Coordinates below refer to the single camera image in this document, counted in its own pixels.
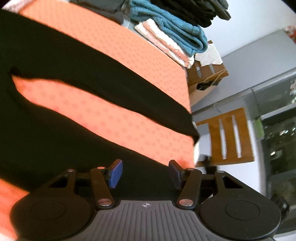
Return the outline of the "black garment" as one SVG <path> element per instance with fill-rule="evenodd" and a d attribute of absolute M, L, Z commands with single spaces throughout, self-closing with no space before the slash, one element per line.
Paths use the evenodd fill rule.
<path fill-rule="evenodd" d="M 180 103 L 111 57 L 1 11 L 1 179 L 32 191 L 63 171 L 123 161 L 115 197 L 175 195 L 168 163 L 194 166 Z"/>

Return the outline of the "black clothes stack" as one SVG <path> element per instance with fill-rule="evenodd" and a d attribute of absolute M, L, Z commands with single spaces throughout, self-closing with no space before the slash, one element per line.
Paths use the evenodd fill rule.
<path fill-rule="evenodd" d="M 152 4 L 168 11 L 170 14 L 188 22 L 193 26 L 207 28 L 217 16 L 222 20 L 230 20 L 227 1 L 220 0 L 154 0 Z"/>

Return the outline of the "dark grey folded clothes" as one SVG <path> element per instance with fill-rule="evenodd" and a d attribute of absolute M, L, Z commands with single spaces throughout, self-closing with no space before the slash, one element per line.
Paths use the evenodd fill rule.
<path fill-rule="evenodd" d="M 70 2 L 108 18 L 119 25 L 124 22 L 121 10 L 125 2 L 123 0 L 73 0 Z"/>

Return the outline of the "right side wooden chair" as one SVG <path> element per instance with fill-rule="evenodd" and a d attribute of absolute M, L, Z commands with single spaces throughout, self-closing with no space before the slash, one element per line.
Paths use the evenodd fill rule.
<path fill-rule="evenodd" d="M 207 124 L 211 140 L 211 156 L 198 162 L 198 167 L 249 163 L 254 161 L 244 108 L 197 122 Z"/>

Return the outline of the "glass door cabinet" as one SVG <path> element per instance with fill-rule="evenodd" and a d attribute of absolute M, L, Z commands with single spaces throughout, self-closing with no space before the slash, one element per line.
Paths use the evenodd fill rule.
<path fill-rule="evenodd" d="M 295 73 L 254 92 L 265 168 L 266 194 L 281 211 L 278 234 L 295 231 Z"/>

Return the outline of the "brown cardboard box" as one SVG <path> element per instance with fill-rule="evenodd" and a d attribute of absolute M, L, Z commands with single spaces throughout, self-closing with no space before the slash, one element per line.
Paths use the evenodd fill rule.
<path fill-rule="evenodd" d="M 194 64 L 187 69 L 190 106 L 207 96 L 220 81 L 229 75 L 214 43 L 208 41 L 205 52 L 194 56 Z"/>

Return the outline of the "blue knitted sweater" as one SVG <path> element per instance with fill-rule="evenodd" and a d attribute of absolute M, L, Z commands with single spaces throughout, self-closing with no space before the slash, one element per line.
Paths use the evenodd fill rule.
<path fill-rule="evenodd" d="M 189 57 L 203 53 L 208 48 L 207 37 L 200 26 L 193 26 L 149 1 L 129 1 L 129 18 L 137 22 L 154 20 L 159 29 Z"/>

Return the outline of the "orange floral table mat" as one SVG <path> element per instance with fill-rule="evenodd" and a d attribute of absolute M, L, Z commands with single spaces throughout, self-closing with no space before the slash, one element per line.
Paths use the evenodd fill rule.
<path fill-rule="evenodd" d="M 193 165 L 199 135 L 185 73 L 143 39 L 60 1 L 1 10 L 1 235 L 167 240 L 168 163 Z"/>

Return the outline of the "light pink folded cloth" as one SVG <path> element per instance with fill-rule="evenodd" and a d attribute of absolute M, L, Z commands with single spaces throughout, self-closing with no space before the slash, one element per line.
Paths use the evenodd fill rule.
<path fill-rule="evenodd" d="M 134 28 L 184 68 L 190 68 L 194 64 L 194 57 L 189 57 L 172 38 L 159 29 L 153 19 L 140 22 Z"/>

